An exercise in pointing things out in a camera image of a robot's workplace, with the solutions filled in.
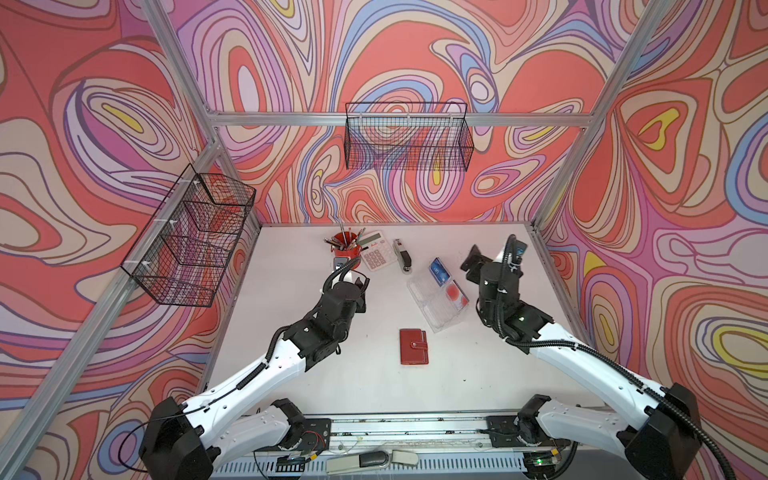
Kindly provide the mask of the clear plastic card tray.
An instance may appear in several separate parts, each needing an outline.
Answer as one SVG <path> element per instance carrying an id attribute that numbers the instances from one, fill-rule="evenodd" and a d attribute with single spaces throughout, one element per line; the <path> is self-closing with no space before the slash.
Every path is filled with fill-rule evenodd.
<path id="1" fill-rule="evenodd" d="M 410 294 L 434 333 L 439 333 L 457 324 L 460 321 L 462 311 L 469 305 L 461 311 L 455 311 L 445 296 L 446 284 L 442 287 L 436 284 L 429 272 L 429 265 L 425 269 L 419 270 L 407 282 Z"/>

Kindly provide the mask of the red leather card holder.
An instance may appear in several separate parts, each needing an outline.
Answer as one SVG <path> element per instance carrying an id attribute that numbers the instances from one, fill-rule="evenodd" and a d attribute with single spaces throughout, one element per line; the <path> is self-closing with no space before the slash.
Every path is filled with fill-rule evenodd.
<path id="1" fill-rule="evenodd" d="M 427 333 L 421 329 L 401 329 L 400 364 L 421 366 L 429 364 Z"/>

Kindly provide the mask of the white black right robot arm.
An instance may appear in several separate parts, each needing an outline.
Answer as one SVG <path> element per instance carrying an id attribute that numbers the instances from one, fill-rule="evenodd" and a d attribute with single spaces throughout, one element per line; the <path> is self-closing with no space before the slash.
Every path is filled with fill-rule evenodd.
<path id="1" fill-rule="evenodd" d="M 494 258 L 471 247 L 461 264 L 477 285 L 476 313 L 506 344 L 556 367 L 601 399 L 599 412 L 536 394 L 510 426 L 489 421 L 489 435 L 537 445 L 566 440 L 626 460 L 645 479 L 682 479 L 701 448 L 715 458 L 727 479 L 735 471 L 702 425 L 696 396 L 675 383 L 665 387 L 632 372 L 570 334 L 553 317 L 524 302 L 519 293 L 523 242 L 509 236 Z"/>

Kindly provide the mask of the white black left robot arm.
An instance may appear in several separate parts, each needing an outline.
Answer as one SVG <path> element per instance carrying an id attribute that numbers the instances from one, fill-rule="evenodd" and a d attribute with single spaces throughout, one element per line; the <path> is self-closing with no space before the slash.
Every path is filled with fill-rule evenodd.
<path id="1" fill-rule="evenodd" d="M 264 355 L 185 401 L 158 403 L 138 426 L 140 472 L 152 479 L 208 479 L 220 465 L 249 450 L 301 442 L 303 417 L 287 399 L 261 415 L 247 412 L 282 384 L 340 351 L 354 316 L 366 310 L 369 278 L 346 265 L 323 283 L 314 307 L 278 328 Z"/>

